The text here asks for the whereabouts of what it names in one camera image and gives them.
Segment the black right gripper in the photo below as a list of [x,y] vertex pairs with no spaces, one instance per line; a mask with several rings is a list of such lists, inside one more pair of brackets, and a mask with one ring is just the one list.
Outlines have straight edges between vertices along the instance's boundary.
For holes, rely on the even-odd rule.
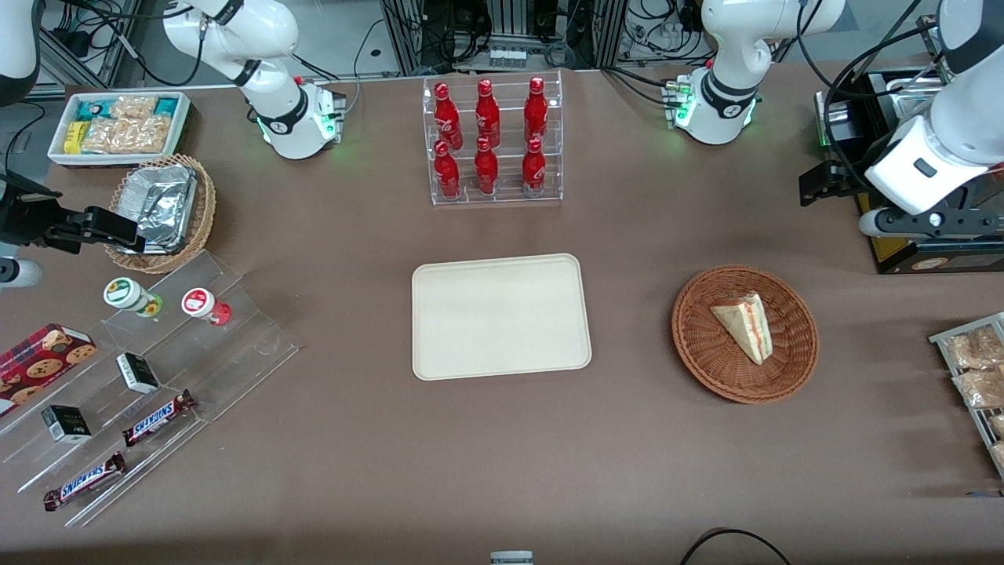
[[144,253],[146,239],[137,222],[110,210],[89,206],[83,211],[82,228],[71,219],[75,211],[64,209],[60,191],[53,191],[25,176],[1,175],[1,239],[11,246],[54,248],[78,254],[85,242],[126,248]]

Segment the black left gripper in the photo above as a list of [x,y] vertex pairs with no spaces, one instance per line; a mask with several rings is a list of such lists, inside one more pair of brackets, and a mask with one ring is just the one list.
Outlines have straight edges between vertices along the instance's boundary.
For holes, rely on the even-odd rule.
[[799,176],[799,205],[807,207],[824,198],[847,198],[867,194],[871,186],[857,169],[839,160],[821,163]]

